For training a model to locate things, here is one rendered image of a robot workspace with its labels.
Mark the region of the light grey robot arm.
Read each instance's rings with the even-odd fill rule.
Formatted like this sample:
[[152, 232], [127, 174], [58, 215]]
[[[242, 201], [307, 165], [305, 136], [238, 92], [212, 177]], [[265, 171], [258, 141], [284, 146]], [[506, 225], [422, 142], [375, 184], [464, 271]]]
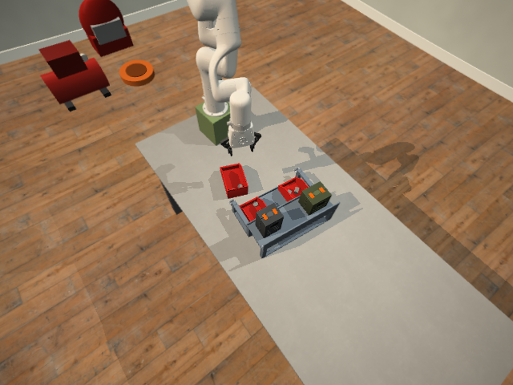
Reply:
[[239, 132], [246, 131], [251, 126], [251, 83], [245, 77], [231, 79], [236, 73], [237, 52], [241, 46], [236, 0], [187, 2], [198, 21], [200, 42], [208, 46], [196, 53], [205, 94], [202, 96], [204, 113], [211, 117], [222, 116], [228, 111], [226, 102], [230, 102], [231, 118], [227, 125]]

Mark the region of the grey metal shelf rack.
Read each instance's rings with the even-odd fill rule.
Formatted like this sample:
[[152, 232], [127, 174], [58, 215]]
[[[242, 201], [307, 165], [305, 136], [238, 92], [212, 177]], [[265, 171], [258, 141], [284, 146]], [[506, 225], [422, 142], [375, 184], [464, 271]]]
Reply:
[[[302, 178], [309, 187], [313, 185], [311, 180], [299, 167], [295, 168], [294, 172], [296, 173], [296, 177], [300, 179]], [[248, 221], [247, 217], [244, 215], [235, 200], [230, 200], [229, 204], [232, 206], [234, 215], [240, 222], [248, 237], [253, 235], [257, 244], [260, 246], [261, 258], [270, 255], [291, 241], [296, 240], [307, 232], [330, 220], [340, 204], [340, 202], [337, 202], [335, 205], [332, 205], [329, 201], [324, 208], [308, 215], [299, 203], [300, 196], [287, 202], [278, 190], [278, 186], [258, 197], [262, 199], [266, 206], [274, 203], [284, 216], [281, 229], [266, 238], [262, 237], [260, 231], [255, 226], [256, 219]]]

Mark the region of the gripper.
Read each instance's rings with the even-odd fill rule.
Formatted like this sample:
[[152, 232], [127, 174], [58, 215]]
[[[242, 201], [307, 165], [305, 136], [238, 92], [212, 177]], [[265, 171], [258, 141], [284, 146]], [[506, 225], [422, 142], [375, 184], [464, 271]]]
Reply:
[[[255, 136], [255, 138], [254, 138]], [[232, 156], [232, 148], [240, 148], [244, 146], [249, 146], [251, 152], [253, 152], [253, 149], [256, 145], [256, 142], [259, 141], [261, 138], [261, 134], [254, 132], [253, 125], [251, 122], [251, 126], [246, 131], [236, 131], [231, 126], [228, 127], [228, 137], [223, 139], [220, 144], [224, 146], [224, 148], [228, 149], [228, 154]], [[228, 143], [227, 143], [228, 142]], [[227, 144], [226, 144], [227, 143]]]

